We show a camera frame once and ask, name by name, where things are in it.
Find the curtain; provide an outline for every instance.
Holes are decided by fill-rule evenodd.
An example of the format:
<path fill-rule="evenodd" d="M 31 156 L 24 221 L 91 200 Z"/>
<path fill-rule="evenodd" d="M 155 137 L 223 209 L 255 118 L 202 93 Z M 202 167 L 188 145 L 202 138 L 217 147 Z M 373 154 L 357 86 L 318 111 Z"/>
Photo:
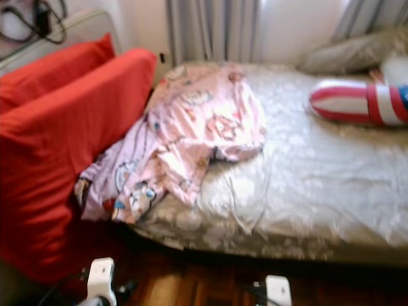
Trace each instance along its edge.
<path fill-rule="evenodd" d="M 259 62 L 263 0 L 168 0 L 173 64 Z"/>
<path fill-rule="evenodd" d="M 335 40 L 408 22 L 408 0 L 350 0 Z"/>

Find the pink blanket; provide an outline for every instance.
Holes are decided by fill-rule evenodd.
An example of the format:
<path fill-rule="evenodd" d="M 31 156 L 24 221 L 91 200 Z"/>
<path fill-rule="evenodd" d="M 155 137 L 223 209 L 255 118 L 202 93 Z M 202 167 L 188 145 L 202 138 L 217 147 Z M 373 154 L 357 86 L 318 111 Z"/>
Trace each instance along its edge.
<path fill-rule="evenodd" d="M 261 104 L 234 65 L 178 67 L 144 118 L 81 174 L 82 218 L 133 224 L 167 192 L 194 205 L 209 161 L 251 158 L 265 133 Z"/>

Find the fabric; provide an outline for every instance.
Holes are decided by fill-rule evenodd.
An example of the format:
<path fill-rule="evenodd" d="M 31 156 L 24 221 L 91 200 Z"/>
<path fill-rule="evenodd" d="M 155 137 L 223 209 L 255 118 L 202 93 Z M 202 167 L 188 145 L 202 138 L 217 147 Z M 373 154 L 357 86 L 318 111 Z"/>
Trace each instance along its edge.
<path fill-rule="evenodd" d="M 408 85 L 323 80 L 310 95 L 315 114 L 338 122 L 408 125 Z"/>
<path fill-rule="evenodd" d="M 380 70 L 388 85 L 408 84 L 408 55 L 393 56 L 386 59 L 381 63 Z"/>
<path fill-rule="evenodd" d="M 361 36 L 408 22 L 407 0 L 351 0 L 334 35 L 335 40 Z"/>
<path fill-rule="evenodd" d="M 159 85 L 145 118 L 81 174 L 75 189 L 83 206 L 85 194 L 84 219 L 110 212 L 133 224 L 167 192 L 191 207 L 210 159 L 235 163 L 261 150 L 263 110 L 234 65 L 177 71 Z"/>
<path fill-rule="evenodd" d="M 241 67 L 265 110 L 262 154 L 211 164 L 195 206 L 167 194 L 135 232 L 179 249 L 408 266 L 407 129 L 320 119 L 308 109 L 322 77 Z"/>
<path fill-rule="evenodd" d="M 0 78 L 0 113 L 38 99 L 112 60 L 110 35 L 47 55 Z"/>
<path fill-rule="evenodd" d="M 98 227 L 80 222 L 72 190 L 141 117 L 155 65 L 134 49 L 0 116 L 0 254 L 31 278 L 55 281 L 95 256 L 104 232 L 87 232 Z"/>
<path fill-rule="evenodd" d="M 191 60 L 258 62 L 263 1 L 170 0 L 174 64 Z"/>
<path fill-rule="evenodd" d="M 310 74 L 345 75 L 404 54 L 408 54 L 408 26 L 331 43 L 301 56 L 296 67 Z"/>

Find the mattress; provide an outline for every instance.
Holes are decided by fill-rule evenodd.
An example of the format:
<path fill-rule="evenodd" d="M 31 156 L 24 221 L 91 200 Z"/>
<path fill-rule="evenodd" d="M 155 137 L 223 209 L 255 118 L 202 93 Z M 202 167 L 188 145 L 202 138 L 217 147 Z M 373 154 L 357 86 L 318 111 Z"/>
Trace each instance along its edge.
<path fill-rule="evenodd" d="M 266 113 L 263 153 L 212 163 L 193 208 L 169 194 L 133 229 L 179 249 L 407 266 L 408 130 L 317 118 L 321 77 L 242 68 Z"/>

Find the wooden floor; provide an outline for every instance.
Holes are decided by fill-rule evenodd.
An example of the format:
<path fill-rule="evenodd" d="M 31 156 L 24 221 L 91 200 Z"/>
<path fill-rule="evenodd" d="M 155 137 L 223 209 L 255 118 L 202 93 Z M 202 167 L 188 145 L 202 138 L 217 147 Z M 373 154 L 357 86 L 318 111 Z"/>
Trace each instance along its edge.
<path fill-rule="evenodd" d="M 117 263 L 115 283 L 138 281 L 127 306 L 252 306 L 240 285 L 268 274 L 289 279 L 293 306 L 408 306 L 407 272 L 142 248 Z"/>

